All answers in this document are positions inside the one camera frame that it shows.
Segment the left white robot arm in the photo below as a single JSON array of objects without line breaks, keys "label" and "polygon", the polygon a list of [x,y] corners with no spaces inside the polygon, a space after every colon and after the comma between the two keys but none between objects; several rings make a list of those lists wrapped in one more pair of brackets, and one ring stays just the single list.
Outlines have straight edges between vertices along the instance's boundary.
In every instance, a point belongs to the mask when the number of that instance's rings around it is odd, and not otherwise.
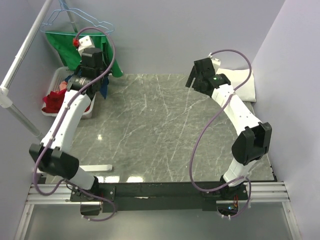
[{"label": "left white robot arm", "polygon": [[73,136],[96,93],[103,83],[102,73],[107,71],[101,49],[89,47],[81,53],[80,65],[67,82],[62,106],[48,133],[39,144],[33,143],[29,154],[35,169],[59,176],[82,189],[88,201],[100,195],[97,177],[84,171],[79,160],[69,154]]}]

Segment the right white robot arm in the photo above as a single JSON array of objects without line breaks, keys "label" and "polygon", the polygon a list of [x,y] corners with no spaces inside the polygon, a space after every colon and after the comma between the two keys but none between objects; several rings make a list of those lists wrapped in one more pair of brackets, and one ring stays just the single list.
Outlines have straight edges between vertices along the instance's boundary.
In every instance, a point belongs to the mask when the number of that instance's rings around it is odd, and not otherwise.
[{"label": "right white robot arm", "polygon": [[216,192],[230,200],[239,191],[250,169],[267,154],[272,127],[261,122],[245,105],[255,101],[254,76],[248,70],[220,67],[220,60],[206,57],[194,61],[186,87],[213,99],[233,124],[237,139],[231,147],[232,162],[220,178]]}]

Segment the blue mickey t shirt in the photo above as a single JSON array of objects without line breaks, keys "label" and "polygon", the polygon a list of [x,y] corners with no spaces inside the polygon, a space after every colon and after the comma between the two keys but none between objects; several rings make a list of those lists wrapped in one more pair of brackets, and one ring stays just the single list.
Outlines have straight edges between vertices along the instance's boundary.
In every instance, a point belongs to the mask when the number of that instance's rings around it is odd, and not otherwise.
[{"label": "blue mickey t shirt", "polygon": [[[75,90],[78,92],[93,80],[94,78],[82,76],[81,72],[78,72],[77,74],[69,75],[65,79],[67,83],[67,91]],[[87,95],[92,100],[96,95],[96,93],[100,92],[100,94],[105,99],[107,97],[108,84],[109,84],[109,79],[108,79],[108,76],[105,75],[103,78],[100,78],[99,80],[91,84],[89,87],[81,91],[81,94]]]}]

